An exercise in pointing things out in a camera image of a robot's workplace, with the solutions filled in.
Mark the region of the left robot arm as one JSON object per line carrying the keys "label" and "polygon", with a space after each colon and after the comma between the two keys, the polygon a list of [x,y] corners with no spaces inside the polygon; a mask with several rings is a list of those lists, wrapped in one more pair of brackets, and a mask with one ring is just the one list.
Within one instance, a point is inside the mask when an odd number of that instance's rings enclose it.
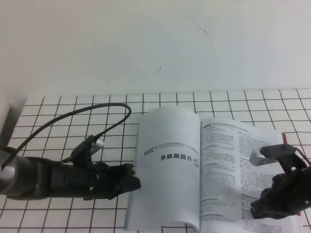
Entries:
{"label": "left robot arm", "polygon": [[132,164],[92,162],[103,145],[89,136],[64,161],[16,156],[0,166],[0,193],[12,200],[46,198],[108,199],[141,187]]}

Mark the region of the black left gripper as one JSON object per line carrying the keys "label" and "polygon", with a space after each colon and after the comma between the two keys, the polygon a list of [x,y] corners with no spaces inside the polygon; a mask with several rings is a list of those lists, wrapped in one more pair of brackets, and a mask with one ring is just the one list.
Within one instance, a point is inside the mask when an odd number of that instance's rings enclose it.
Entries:
{"label": "black left gripper", "polygon": [[93,163],[91,146],[95,136],[80,143],[68,158],[71,165],[51,167],[49,196],[52,198],[113,199],[141,188],[133,164],[109,166]]}

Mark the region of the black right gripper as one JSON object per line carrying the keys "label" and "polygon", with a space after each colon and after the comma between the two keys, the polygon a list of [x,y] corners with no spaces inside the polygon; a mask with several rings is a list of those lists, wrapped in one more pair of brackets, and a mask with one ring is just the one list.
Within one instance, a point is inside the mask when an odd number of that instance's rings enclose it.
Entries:
{"label": "black right gripper", "polygon": [[[296,152],[306,158],[300,149],[296,148]],[[283,219],[310,208],[311,163],[306,164],[296,152],[277,159],[284,172],[275,175],[272,186],[264,189],[260,198],[251,203],[254,219]]]}

